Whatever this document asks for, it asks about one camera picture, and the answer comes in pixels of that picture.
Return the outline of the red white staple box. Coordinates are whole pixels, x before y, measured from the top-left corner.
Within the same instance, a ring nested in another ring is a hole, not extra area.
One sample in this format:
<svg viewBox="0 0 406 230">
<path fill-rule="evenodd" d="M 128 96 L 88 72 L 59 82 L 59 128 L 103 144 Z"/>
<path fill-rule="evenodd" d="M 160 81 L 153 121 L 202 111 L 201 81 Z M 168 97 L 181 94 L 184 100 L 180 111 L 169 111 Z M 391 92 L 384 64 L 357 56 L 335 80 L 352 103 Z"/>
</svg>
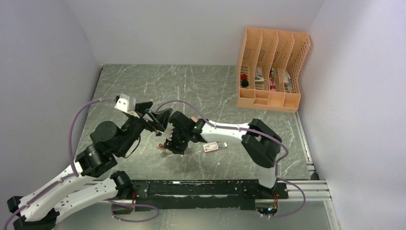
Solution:
<svg viewBox="0 0 406 230">
<path fill-rule="evenodd" d="M 211 142 L 203 144 L 203 150 L 205 153 L 217 151 L 223 148 L 227 148 L 228 144 L 226 142 Z"/>
</svg>

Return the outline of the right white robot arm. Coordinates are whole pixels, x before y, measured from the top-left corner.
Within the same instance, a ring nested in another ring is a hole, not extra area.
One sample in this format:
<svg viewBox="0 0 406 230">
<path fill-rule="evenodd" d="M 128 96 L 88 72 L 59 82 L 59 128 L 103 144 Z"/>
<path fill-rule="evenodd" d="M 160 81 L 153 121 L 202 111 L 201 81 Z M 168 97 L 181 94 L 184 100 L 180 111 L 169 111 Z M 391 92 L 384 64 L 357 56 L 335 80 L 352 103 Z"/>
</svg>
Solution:
<svg viewBox="0 0 406 230">
<path fill-rule="evenodd" d="M 282 147 L 282 139 L 262 120 L 254 118 L 249 123 L 226 124 L 206 118 L 189 118 L 176 111 L 170 117 L 160 148 L 174 154 L 185 153 L 189 142 L 239 143 L 259 169 L 259 194 L 271 198 L 277 191 L 274 167 Z"/>
</svg>

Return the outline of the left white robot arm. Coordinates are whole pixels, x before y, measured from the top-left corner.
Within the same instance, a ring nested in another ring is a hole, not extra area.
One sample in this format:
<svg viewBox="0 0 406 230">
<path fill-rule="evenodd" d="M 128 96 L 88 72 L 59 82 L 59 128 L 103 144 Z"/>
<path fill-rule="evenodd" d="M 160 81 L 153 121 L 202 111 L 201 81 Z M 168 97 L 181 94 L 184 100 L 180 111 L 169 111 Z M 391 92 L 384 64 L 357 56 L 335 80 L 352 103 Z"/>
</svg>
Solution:
<svg viewBox="0 0 406 230">
<path fill-rule="evenodd" d="M 115 109 L 127 117 L 122 126 L 104 121 L 91 133 L 92 143 L 70 165 L 40 189 L 26 196 L 13 196 L 8 202 L 11 216 L 4 229 L 52 230 L 70 215 L 95 203 L 127 199 L 133 184 L 124 171 L 112 172 L 126 158 L 143 131 L 161 134 L 168 126 L 172 109 L 151 111 L 152 102 L 134 103 L 115 99 Z"/>
</svg>

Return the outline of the red black item in organizer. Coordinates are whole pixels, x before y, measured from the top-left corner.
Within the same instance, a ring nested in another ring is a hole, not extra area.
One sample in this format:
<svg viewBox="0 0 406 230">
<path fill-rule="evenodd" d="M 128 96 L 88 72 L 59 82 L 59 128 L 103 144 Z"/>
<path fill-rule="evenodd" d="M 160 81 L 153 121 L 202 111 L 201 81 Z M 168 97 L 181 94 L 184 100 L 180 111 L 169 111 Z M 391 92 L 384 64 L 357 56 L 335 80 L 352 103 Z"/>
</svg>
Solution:
<svg viewBox="0 0 406 230">
<path fill-rule="evenodd" d="M 240 75 L 240 87 L 241 88 L 248 88 L 249 87 L 249 80 L 247 74 Z"/>
</svg>

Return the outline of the pink items in organizer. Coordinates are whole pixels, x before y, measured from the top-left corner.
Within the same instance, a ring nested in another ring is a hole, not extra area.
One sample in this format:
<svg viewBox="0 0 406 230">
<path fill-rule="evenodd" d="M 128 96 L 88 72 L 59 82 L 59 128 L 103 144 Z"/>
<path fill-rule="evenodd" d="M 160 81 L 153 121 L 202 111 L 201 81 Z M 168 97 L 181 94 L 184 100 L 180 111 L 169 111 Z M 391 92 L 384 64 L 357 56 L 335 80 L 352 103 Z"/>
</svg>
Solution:
<svg viewBox="0 0 406 230">
<path fill-rule="evenodd" d="M 268 79 L 270 83 L 269 90 L 275 92 L 277 89 L 274 68 L 271 68 Z M 261 67 L 256 67 L 254 82 L 256 90 L 265 90 L 265 78 Z M 290 76 L 288 71 L 285 71 L 283 74 L 283 86 L 285 92 L 292 93 L 293 91 L 292 77 Z"/>
</svg>

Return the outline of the orange file organizer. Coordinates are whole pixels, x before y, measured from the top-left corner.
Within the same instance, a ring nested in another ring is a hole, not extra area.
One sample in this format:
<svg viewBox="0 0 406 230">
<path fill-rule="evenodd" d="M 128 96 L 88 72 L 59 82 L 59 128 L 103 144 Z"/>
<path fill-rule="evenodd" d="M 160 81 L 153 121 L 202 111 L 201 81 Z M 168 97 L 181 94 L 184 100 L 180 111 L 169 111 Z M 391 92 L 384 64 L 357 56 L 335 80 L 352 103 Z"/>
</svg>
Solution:
<svg viewBox="0 0 406 230">
<path fill-rule="evenodd" d="M 237 106 L 295 113 L 309 34 L 246 27 L 237 60 Z"/>
</svg>

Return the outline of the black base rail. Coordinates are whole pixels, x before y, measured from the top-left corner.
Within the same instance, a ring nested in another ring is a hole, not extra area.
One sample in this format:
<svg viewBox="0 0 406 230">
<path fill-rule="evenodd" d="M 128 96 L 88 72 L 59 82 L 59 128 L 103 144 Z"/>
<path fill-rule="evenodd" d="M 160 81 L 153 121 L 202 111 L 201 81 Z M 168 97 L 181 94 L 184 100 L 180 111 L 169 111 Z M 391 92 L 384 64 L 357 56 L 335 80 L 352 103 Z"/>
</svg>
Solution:
<svg viewBox="0 0 406 230">
<path fill-rule="evenodd" d="M 287 186 L 277 182 L 266 188 L 255 179 L 214 181 L 133 180 L 130 188 L 113 200 L 139 204 L 136 211 L 148 206 L 159 210 L 195 208 L 239 208 L 255 210 L 257 200 L 287 199 Z"/>
</svg>

